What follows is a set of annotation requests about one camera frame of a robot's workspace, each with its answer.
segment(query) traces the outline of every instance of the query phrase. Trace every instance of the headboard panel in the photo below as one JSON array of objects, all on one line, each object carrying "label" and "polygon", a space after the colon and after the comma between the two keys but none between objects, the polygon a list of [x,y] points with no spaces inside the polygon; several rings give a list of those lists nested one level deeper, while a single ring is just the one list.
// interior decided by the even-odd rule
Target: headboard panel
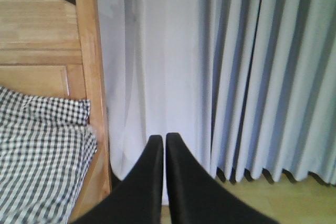
[{"label": "headboard panel", "polygon": [[76,10],[65,0],[0,0],[0,86],[91,100],[98,151],[70,221],[111,189],[97,0],[77,3]]}]

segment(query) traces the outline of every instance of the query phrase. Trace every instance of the curtain fold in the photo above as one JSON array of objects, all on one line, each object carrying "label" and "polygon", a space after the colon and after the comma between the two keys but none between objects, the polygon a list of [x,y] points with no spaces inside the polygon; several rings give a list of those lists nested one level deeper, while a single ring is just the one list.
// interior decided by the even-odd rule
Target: curtain fold
[{"label": "curtain fold", "polygon": [[[261,0],[245,107],[221,99],[226,113],[234,110],[224,128],[236,129],[232,114],[241,113],[241,135],[236,130],[213,139],[222,145],[212,149],[212,162],[221,157],[212,167],[227,178],[234,169],[240,181],[248,169],[257,179],[265,168],[275,181],[286,169],[296,180],[314,172],[335,183],[336,84],[328,81],[335,73],[335,8],[335,0]],[[216,123],[214,132],[221,131]]]},{"label": "curtain fold", "polygon": [[336,184],[335,2],[98,0],[114,173],[180,132],[212,176]]}]

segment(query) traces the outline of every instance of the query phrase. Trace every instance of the wooden headboard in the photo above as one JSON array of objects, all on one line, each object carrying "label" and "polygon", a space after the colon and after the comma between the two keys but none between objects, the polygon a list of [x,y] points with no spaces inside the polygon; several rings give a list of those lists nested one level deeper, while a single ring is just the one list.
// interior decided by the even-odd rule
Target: wooden headboard
[{"label": "wooden headboard", "polygon": [[98,151],[70,221],[111,190],[97,0],[0,0],[0,86],[91,100]]}]

